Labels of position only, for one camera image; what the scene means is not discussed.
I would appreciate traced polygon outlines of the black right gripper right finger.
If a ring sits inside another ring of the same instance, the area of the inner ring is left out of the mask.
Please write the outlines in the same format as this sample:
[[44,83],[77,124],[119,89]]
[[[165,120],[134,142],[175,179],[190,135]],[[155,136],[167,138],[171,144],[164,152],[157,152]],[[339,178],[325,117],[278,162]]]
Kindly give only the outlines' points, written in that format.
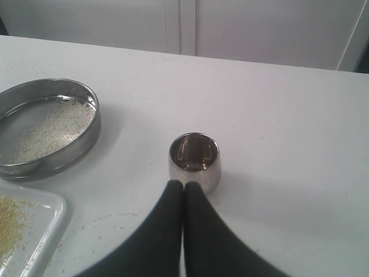
[[198,183],[187,183],[183,197],[187,276],[287,276],[234,234]]

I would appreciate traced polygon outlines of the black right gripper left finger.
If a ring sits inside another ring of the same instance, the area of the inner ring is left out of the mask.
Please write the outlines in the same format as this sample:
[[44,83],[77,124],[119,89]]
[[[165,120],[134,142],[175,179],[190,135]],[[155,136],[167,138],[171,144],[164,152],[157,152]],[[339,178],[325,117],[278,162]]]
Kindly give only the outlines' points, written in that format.
[[182,216],[183,184],[170,180],[138,229],[78,276],[179,276]]

